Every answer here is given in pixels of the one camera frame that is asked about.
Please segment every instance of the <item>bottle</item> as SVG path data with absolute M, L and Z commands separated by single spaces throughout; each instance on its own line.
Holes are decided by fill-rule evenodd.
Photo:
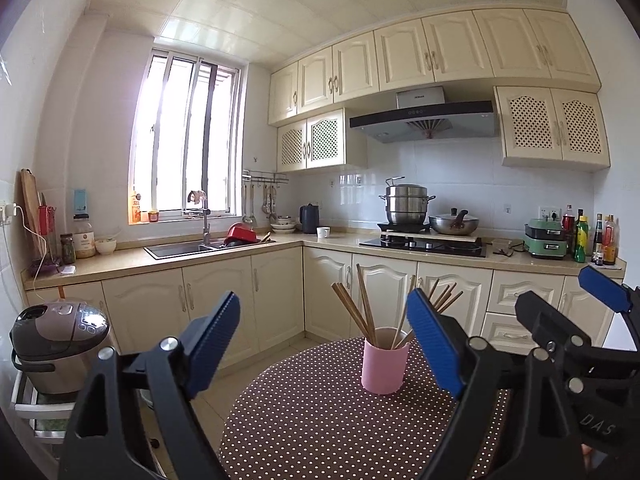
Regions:
M 562 215 L 562 230 L 564 231 L 564 238 L 566 239 L 566 252 L 573 256 L 575 246 L 575 216 L 571 204 L 566 206 L 564 215 Z
M 576 229 L 578 234 L 575 239 L 574 260 L 579 264 L 583 264 L 587 259 L 587 241 L 589 238 L 589 225 L 587 224 L 586 216 L 580 216 Z
M 596 220 L 596 231 L 593 235 L 593 246 L 591 247 L 591 261 L 598 260 L 598 253 L 602 251 L 602 213 L 598 213 Z
M 140 212 L 140 199 L 142 196 L 140 193 L 136 193 L 133 190 L 133 196 L 131 197 L 131 221 L 134 224 L 138 224 L 142 221 L 142 213 Z
M 584 210 L 583 209 L 578 209 L 578 216 L 576 217 L 578 220 L 580 220 L 580 217 L 584 215 Z M 575 258 L 575 250 L 578 247 L 578 222 L 575 223 L 575 228 L 574 228 L 574 251 L 572 253 L 572 256 Z
M 602 231 L 602 252 L 605 265 L 616 263 L 616 225 L 613 223 L 613 215 L 608 215 Z
M 94 228 L 89 223 L 89 215 L 74 215 L 74 250 L 76 258 L 95 256 Z
M 60 235 L 60 245 L 62 247 L 62 263 L 65 265 L 74 264 L 76 262 L 74 236 L 71 233 Z

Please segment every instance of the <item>window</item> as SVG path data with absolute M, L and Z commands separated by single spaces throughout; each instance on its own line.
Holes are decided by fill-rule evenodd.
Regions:
M 190 190 L 230 215 L 239 71 L 177 52 L 152 53 L 136 113 L 133 187 L 142 211 L 183 218 Z

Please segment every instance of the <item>faucet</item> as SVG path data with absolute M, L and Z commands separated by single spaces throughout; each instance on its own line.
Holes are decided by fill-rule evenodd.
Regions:
M 193 202 L 199 204 L 202 200 L 202 218 L 204 219 L 204 227 L 202 229 L 202 243 L 205 246 L 209 246 L 211 243 L 211 234 L 209 229 L 209 202 L 207 201 L 207 194 L 204 191 L 190 191 L 187 197 L 187 202 Z

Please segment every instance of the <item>black kettle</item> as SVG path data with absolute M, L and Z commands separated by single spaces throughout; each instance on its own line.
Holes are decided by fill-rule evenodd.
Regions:
M 303 233 L 316 234 L 316 229 L 320 227 L 320 208 L 312 204 L 303 205 L 300 208 L 300 223 Z

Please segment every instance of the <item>tile backsplash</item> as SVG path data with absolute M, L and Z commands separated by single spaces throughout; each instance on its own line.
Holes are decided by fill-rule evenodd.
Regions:
M 330 225 L 377 228 L 386 222 L 385 179 L 426 186 L 436 195 L 429 212 L 468 209 L 481 235 L 518 237 L 540 206 L 572 204 L 593 218 L 593 175 L 571 170 L 507 168 L 499 138 L 421 140 L 382 144 L 369 139 L 368 169 L 292 174 L 298 202 L 319 203 Z

